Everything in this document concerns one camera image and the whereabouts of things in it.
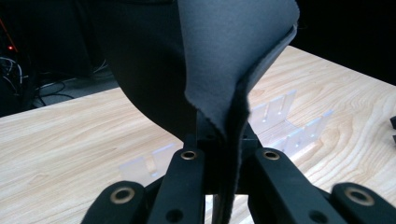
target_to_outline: wooden table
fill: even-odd
[[[320,139],[292,159],[316,186],[373,189],[396,205],[396,147],[389,118],[396,87],[287,47],[249,95],[251,106],[297,90],[288,120],[332,109]],[[145,118],[120,89],[0,119],[0,223],[79,223],[120,165],[181,143]],[[233,223],[248,219],[246,197]]]

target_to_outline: brass ring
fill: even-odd
[[[128,203],[134,197],[134,190],[129,187],[121,187],[114,190],[110,195],[110,201],[115,204]]]

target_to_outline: clear plastic bracket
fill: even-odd
[[[144,187],[165,175],[174,153],[175,144],[161,147],[148,155],[127,161],[120,166],[122,179],[140,183]]]
[[[249,123],[263,147],[283,151],[289,157],[318,140],[330,119],[332,110],[308,122],[303,128],[287,121],[296,91],[276,97],[252,109]]]

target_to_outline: black cable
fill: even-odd
[[[73,97],[73,96],[71,96],[71,95],[67,95],[67,94],[62,94],[62,93],[53,93],[53,94],[49,94],[49,95],[43,95],[43,96],[40,96],[40,98],[42,98],[42,97],[48,97],[48,96],[64,96],[64,97],[68,97],[68,98],[70,98],[70,99],[76,99],[75,97]]]
[[[37,88],[38,93],[40,93],[41,90],[43,90],[43,89],[45,89],[45,88],[47,88],[47,87],[51,87],[51,86],[56,85],[56,84],[61,84],[62,87],[61,87],[59,90],[57,90],[57,91],[54,91],[54,92],[52,92],[52,93],[47,93],[47,94],[44,94],[44,95],[40,95],[40,96],[41,96],[41,97],[45,97],[45,96],[48,96],[48,95],[56,94],[56,93],[59,93],[59,92],[63,91],[63,90],[66,88],[66,85],[64,84],[64,82],[59,81],[59,82],[54,82],[54,83],[52,83],[52,84],[50,84],[50,85],[48,85],[48,86],[43,86],[43,87]]]

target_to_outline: gray fabric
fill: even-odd
[[[225,135],[235,85],[297,21],[281,1],[179,1],[187,66],[186,97]]]
[[[194,133],[196,110],[210,121],[224,155],[213,223],[228,223],[248,93],[294,38],[298,8],[293,0],[133,2],[90,3],[109,66],[131,102],[178,138]]]

